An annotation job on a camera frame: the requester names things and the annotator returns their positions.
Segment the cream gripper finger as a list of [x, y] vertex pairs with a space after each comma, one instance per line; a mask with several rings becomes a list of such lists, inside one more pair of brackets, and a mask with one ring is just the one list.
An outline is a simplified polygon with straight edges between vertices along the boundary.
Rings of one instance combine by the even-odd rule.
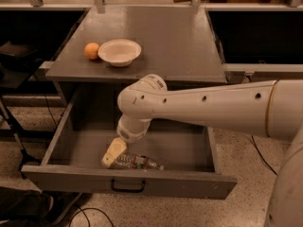
[[101, 160], [102, 165], [109, 168], [126, 150], [127, 144], [120, 137], [115, 138]]

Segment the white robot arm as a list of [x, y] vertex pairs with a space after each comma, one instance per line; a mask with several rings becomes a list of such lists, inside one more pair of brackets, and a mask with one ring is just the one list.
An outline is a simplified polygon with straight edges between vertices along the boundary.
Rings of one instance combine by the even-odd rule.
[[110, 167], [129, 143], [161, 118], [289, 142], [276, 176], [264, 227], [303, 227], [303, 80], [272, 80], [170, 91], [157, 75], [126, 87], [117, 98], [115, 138], [103, 156]]

